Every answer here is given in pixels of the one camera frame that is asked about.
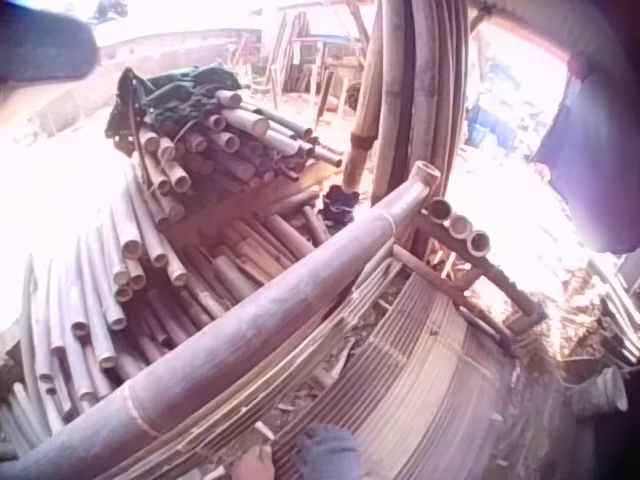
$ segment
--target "person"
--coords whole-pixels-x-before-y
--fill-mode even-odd
[[[312,424],[297,442],[304,480],[360,480],[360,451],[353,435],[334,425]],[[275,480],[271,446],[255,445],[233,466],[232,480]]]

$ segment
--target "bucket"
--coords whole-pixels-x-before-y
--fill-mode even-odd
[[[629,408],[620,370],[605,368],[599,375],[574,388],[570,394],[571,408],[576,417],[587,418]]]

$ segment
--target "person's hand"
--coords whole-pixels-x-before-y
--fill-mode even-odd
[[[231,469],[232,480],[274,480],[276,471],[269,445],[254,445]]]

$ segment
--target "pile of bamboo tubes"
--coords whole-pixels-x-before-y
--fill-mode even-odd
[[[140,129],[153,221],[163,231],[195,213],[282,176],[298,181],[309,161],[336,168],[339,152],[319,145],[311,127],[219,90],[220,111],[188,124],[174,139]]]
[[[0,403],[2,431],[23,456],[329,238],[303,191],[236,219],[220,241],[176,251],[154,226],[133,170],[32,294],[32,371],[39,395],[15,383]],[[284,218],[289,218],[294,228]]]

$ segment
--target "stack of bamboo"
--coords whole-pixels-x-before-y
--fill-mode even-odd
[[[191,122],[173,140],[152,126],[140,129],[152,195],[147,197],[159,230],[280,175],[297,181],[312,160],[336,168],[342,160],[318,144],[313,130],[219,90],[219,114]]]
[[[19,456],[329,238],[312,207],[319,192],[304,191],[233,221],[220,241],[176,251],[154,227],[133,170],[122,187],[99,228],[37,279],[34,358],[23,366],[39,391],[27,395],[15,383],[0,403],[2,430]],[[287,215],[305,225],[293,228]]]

